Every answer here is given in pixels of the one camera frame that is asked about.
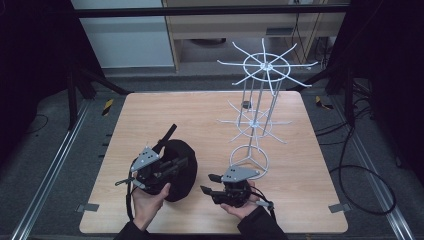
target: metal spinner rack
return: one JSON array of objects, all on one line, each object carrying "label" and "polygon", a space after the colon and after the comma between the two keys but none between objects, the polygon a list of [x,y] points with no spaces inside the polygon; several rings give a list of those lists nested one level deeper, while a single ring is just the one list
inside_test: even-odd
[{"label": "metal spinner rack", "polygon": [[[269,168],[269,159],[266,155],[265,151],[259,146],[259,139],[263,138],[267,135],[272,136],[279,142],[286,144],[282,139],[279,139],[277,136],[272,134],[272,126],[276,124],[289,124],[290,122],[272,122],[271,116],[274,111],[275,104],[277,102],[277,98],[279,95],[279,91],[281,88],[282,81],[284,79],[288,79],[293,81],[299,85],[304,87],[311,87],[312,85],[305,85],[296,79],[290,77],[291,68],[292,67],[311,67],[318,62],[312,64],[290,64],[286,59],[283,58],[287,53],[292,51],[296,44],[284,52],[281,55],[275,55],[272,53],[267,53],[265,49],[264,39],[262,38],[262,49],[263,52],[250,54],[240,47],[238,47],[234,42],[233,45],[236,49],[240,50],[247,57],[244,59],[243,63],[225,63],[218,60],[220,64],[223,65],[232,65],[232,66],[242,66],[244,72],[246,73],[246,77],[242,80],[233,83],[233,85],[239,85],[241,83],[244,84],[243,88],[243,96],[240,108],[234,106],[231,102],[228,101],[230,106],[234,108],[238,112],[238,117],[235,121],[227,121],[227,120],[218,120],[222,123],[233,123],[236,124],[240,133],[235,136],[230,142],[234,141],[241,135],[245,135],[249,137],[249,143],[247,145],[241,145],[234,149],[230,156],[230,166],[233,165],[242,165],[245,163],[252,163],[255,165],[261,172],[258,176],[253,177],[252,179],[257,179],[262,177],[268,172]],[[250,89],[248,89],[247,81],[251,80]],[[254,86],[255,83],[259,82],[259,92],[255,95]],[[269,92],[272,95],[272,100],[268,109],[261,111],[261,98],[266,89],[264,89],[264,85],[268,84]],[[241,127],[242,124],[247,124],[247,127]],[[242,159],[235,159],[235,154],[241,149],[247,149],[247,154]],[[259,156],[262,155],[263,160],[259,163],[256,156],[253,156],[252,150],[256,149],[259,153]]]}]

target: black cloth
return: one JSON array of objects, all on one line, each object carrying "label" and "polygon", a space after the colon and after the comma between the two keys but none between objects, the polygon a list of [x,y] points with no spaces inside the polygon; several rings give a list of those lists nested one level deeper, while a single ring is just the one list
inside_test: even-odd
[{"label": "black cloth", "polygon": [[[256,208],[243,218],[237,226],[245,240],[287,240],[286,234],[263,207]],[[115,240],[154,240],[148,231],[140,231],[133,222],[128,222],[114,238]]]}]

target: gray floor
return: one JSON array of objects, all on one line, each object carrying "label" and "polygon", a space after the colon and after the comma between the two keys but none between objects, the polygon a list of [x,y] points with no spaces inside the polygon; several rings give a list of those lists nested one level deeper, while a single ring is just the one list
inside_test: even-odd
[{"label": "gray floor", "polygon": [[[181,56],[181,68],[177,73],[157,72],[145,76],[127,78],[111,78],[118,85],[133,91],[193,91],[193,90],[233,90],[238,86],[231,83],[240,80],[244,73],[240,69],[222,66],[216,60],[239,61],[241,57],[231,42],[248,49],[251,52],[258,49],[260,39],[228,39],[224,44],[205,44],[186,41]],[[267,46],[276,54],[287,49],[278,44],[279,39],[270,39]],[[309,56],[313,61],[314,54]],[[310,70],[293,69],[293,75],[298,80],[305,80],[321,70],[316,66]],[[320,96],[324,104],[338,106],[342,93],[327,96],[323,91],[326,80],[315,84],[311,89],[302,91],[302,98],[308,111],[314,129],[333,126],[343,122],[338,109],[325,109],[315,104],[315,97]],[[79,204],[85,204],[90,196],[97,173],[106,152],[107,143],[113,133],[119,117],[125,96],[119,96],[95,85],[98,94],[95,100],[88,101],[89,108],[81,129],[73,142],[59,175],[46,198],[45,204],[35,221],[30,238],[33,239],[110,239],[112,235],[87,236],[79,231],[82,213],[75,212]],[[285,83],[284,88],[291,87]],[[102,116],[104,104],[114,99],[108,116]],[[366,102],[358,102],[357,111],[366,108]],[[39,104],[39,116],[28,130],[20,146],[14,151],[12,165],[2,169],[0,180],[0,235],[7,239],[22,219],[27,207],[48,171],[55,154],[65,138],[68,124],[67,93],[60,92],[46,98]],[[356,121],[355,134],[347,145],[343,158],[344,164],[361,165],[364,152],[371,159],[381,177],[393,188],[397,198],[396,211],[401,213],[412,237],[399,237],[392,224],[393,214],[375,216],[365,213],[353,206],[346,212],[349,229],[340,235],[310,235],[289,234],[291,239],[424,239],[424,189],[414,173],[408,168],[398,168],[391,146],[387,143],[385,134],[381,132],[377,122],[370,114],[361,115]],[[321,150],[328,169],[339,164],[343,142],[347,136],[347,128],[341,128],[333,133],[319,136]],[[381,211],[379,193],[372,187],[372,181],[364,171],[347,169],[342,171],[342,180],[348,195],[360,206]],[[341,192],[337,173],[331,174],[341,203],[348,203]],[[238,239],[237,236],[224,238],[205,236],[159,236],[163,239]]]}]

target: hand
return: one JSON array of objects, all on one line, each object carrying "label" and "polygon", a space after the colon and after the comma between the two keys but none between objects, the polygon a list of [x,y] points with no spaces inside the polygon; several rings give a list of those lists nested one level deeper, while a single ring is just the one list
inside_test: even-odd
[{"label": "hand", "polygon": [[[252,188],[252,187],[255,187],[255,182],[251,180],[247,180],[247,182],[251,186],[250,188],[251,191],[256,192],[255,189]],[[235,208],[225,203],[221,204],[221,208],[227,211],[227,213],[234,215],[238,217],[240,220],[242,220],[244,217],[249,215],[251,212],[253,212],[253,210],[255,210],[258,207],[258,205],[256,204],[256,201],[259,201],[259,200],[260,198],[258,196],[251,194],[247,202],[239,208]]]},{"label": "hand", "polygon": [[144,231],[152,222],[156,213],[163,205],[163,200],[169,194],[170,183],[167,183],[158,195],[150,195],[140,188],[134,189],[132,197],[134,200],[134,224]]}]

